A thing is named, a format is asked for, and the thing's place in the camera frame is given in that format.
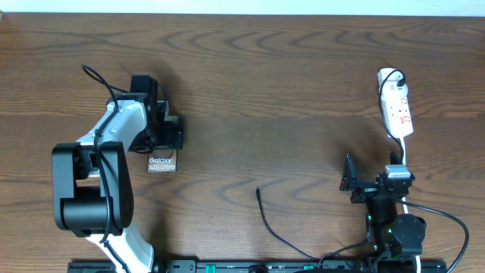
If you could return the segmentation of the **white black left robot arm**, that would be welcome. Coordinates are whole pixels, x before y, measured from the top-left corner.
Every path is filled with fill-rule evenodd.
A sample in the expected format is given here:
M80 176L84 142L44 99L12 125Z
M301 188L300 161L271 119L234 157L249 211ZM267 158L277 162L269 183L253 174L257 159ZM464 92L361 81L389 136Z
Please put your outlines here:
M130 90L107 101L99 122L73 143L52 150L54 220L97 245L116 272L161 272L155 248L133 223L134 197L126 154L183 148L180 117L158 99L149 75L134 75Z

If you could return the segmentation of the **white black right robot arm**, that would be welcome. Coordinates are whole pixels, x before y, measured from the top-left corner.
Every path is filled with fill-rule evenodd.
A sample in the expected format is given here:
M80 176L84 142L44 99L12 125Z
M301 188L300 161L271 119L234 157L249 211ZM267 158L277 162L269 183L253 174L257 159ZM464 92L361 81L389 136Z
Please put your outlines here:
M371 239L379 253L387 252L392 258L414 258L423 251L425 220L409 213L399 214L396 208L409 194L414 180L410 170L393 159L374 181L362 181L351 155L345 157L339 189L351 193L351 203L366 205Z

